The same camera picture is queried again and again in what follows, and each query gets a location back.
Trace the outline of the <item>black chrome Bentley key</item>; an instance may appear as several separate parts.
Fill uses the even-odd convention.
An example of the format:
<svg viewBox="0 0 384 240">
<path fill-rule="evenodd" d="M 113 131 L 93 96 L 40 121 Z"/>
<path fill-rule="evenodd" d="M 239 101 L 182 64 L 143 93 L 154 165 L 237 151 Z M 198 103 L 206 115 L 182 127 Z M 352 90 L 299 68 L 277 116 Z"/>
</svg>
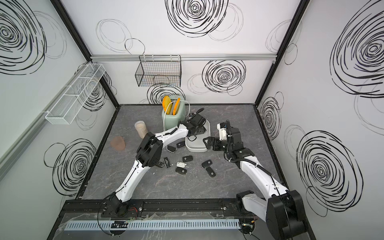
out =
<svg viewBox="0 0 384 240">
<path fill-rule="evenodd" d="M 171 163 L 170 163 L 170 160 L 169 160 L 168 157 L 164 158 L 164 164 L 165 164 L 166 168 L 170 168 L 171 167 Z"/>
</svg>

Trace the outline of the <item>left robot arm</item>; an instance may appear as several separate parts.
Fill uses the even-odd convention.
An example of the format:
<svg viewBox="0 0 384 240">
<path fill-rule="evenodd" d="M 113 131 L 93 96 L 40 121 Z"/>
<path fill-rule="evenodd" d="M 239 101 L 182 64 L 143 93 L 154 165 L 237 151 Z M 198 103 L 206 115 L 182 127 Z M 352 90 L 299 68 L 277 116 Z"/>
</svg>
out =
<svg viewBox="0 0 384 240">
<path fill-rule="evenodd" d="M 175 127 L 161 133 L 147 133 L 137 149 L 134 165 L 124 179 L 123 183 L 113 193 L 102 200 L 100 210 L 104 215 L 111 213 L 113 216 L 122 217 L 128 207 L 122 207 L 131 200 L 133 193 L 146 172 L 154 167 L 160 160 L 163 149 L 171 143 L 204 134 L 206 118 L 200 113 L 201 108 L 191 114 L 187 120 L 180 121 Z"/>
</svg>

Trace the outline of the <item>black silver key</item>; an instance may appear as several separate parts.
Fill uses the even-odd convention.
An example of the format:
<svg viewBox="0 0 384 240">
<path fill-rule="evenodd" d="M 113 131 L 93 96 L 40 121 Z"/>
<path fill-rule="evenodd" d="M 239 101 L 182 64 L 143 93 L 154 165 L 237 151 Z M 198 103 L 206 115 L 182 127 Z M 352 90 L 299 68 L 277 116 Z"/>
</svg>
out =
<svg viewBox="0 0 384 240">
<path fill-rule="evenodd" d="M 177 148 L 168 145 L 168 146 L 167 146 L 167 151 L 170 152 L 170 153 L 172 153 L 172 154 L 174 154 L 174 153 L 177 151 Z"/>
</svg>

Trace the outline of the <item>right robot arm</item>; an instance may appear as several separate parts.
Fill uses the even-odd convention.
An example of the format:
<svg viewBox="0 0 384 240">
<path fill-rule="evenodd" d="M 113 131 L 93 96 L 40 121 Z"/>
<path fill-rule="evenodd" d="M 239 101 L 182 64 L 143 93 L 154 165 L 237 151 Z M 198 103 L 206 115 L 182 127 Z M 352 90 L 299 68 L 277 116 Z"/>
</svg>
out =
<svg viewBox="0 0 384 240">
<path fill-rule="evenodd" d="M 263 195 L 241 195 L 243 208 L 263 220 L 276 240 L 307 232 L 309 225 L 301 195 L 283 186 L 261 165 L 256 155 L 244 147 L 240 130 L 232 127 L 230 121 L 218 124 L 217 129 L 219 137 L 204 139 L 206 148 L 223 152 L 224 158 L 246 173 Z"/>
</svg>

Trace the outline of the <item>white storage box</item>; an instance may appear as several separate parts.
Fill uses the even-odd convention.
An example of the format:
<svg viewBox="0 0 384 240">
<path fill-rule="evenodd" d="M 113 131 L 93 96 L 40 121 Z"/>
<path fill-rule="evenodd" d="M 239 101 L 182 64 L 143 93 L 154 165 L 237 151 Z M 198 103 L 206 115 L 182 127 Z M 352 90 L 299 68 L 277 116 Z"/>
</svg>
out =
<svg viewBox="0 0 384 240">
<path fill-rule="evenodd" d="M 189 152 L 204 153 L 208 150 L 203 139 L 211 136 L 211 126 L 209 121 L 205 122 L 204 128 L 206 131 L 203 134 L 186 137 L 185 143 Z"/>
</svg>

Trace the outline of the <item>black VW key bottom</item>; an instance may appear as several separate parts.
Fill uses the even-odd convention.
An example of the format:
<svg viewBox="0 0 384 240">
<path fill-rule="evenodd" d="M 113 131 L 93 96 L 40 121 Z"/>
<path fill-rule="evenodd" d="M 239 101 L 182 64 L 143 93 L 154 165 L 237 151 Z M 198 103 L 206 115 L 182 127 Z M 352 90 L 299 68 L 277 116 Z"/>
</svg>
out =
<svg viewBox="0 0 384 240">
<path fill-rule="evenodd" d="M 187 173 L 187 170 L 185 168 L 176 167 L 176 172 L 181 175 L 185 175 Z"/>
</svg>

